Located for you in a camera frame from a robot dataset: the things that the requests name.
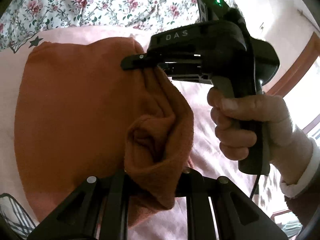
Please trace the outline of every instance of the folded towel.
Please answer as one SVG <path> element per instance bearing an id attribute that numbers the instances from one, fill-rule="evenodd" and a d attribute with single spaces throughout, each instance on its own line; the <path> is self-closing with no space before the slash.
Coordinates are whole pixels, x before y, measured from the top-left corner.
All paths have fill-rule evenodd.
<path id="1" fill-rule="evenodd" d="M 143 53 L 132 38 L 90 45 L 44 42 L 25 65 L 14 145 L 39 221 L 88 176 L 125 169 L 150 195 L 132 197 L 129 226 L 174 205 L 191 151 L 193 113 L 159 68 L 123 71 Z"/>

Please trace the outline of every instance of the hand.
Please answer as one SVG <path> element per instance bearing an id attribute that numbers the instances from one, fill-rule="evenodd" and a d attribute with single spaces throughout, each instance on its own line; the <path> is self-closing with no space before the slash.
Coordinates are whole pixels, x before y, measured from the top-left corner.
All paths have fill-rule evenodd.
<path id="1" fill-rule="evenodd" d="M 249 147 L 257 140 L 254 132 L 241 130 L 234 119 L 267 122 L 269 131 L 270 163 L 281 173 L 287 184 L 297 183 L 312 157 L 312 143 L 295 124 L 281 97 L 256 95 L 244 98 L 224 98 L 216 88 L 211 88 L 207 100 L 211 118 L 217 125 L 215 134 L 220 149 L 230 160 L 248 156 Z"/>

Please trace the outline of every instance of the plaid print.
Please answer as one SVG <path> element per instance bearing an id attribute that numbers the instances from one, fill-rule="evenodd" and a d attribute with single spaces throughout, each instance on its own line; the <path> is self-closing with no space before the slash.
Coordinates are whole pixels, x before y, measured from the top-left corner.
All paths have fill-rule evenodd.
<path id="1" fill-rule="evenodd" d="M 0 195 L 0 215 L 22 239 L 27 239 L 36 225 L 23 207 L 11 195 Z"/>

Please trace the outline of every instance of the white sleeve cuff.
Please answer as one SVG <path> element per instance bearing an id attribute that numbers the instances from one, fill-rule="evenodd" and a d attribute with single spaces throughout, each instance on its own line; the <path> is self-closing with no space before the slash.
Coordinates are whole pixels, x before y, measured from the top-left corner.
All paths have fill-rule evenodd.
<path id="1" fill-rule="evenodd" d="M 312 142 L 313 153 L 306 170 L 302 174 L 301 178 L 298 180 L 297 184 L 287 185 L 283 178 L 280 180 L 280 188 L 284 195 L 289 198 L 297 197 L 305 188 L 308 187 L 311 180 L 315 176 L 319 165 L 320 165 L 320 148 L 316 144 L 313 138 L 309 138 Z"/>

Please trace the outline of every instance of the silver bolt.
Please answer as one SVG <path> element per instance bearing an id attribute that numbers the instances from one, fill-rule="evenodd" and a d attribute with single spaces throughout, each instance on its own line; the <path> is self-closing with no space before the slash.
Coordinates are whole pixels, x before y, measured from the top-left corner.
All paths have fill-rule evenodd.
<path id="1" fill-rule="evenodd" d="M 190 168 L 189 167 L 184 167 L 182 172 L 188 174 L 188 173 L 190 173 Z"/>
<path id="2" fill-rule="evenodd" d="M 221 176 L 218 178 L 218 181 L 221 183 L 221 184 L 227 184 L 229 182 L 229 179 L 225 176 Z"/>
<path id="3" fill-rule="evenodd" d="M 95 176 L 90 176 L 87 178 L 87 182 L 88 183 L 95 183 L 97 180 L 97 178 Z"/>

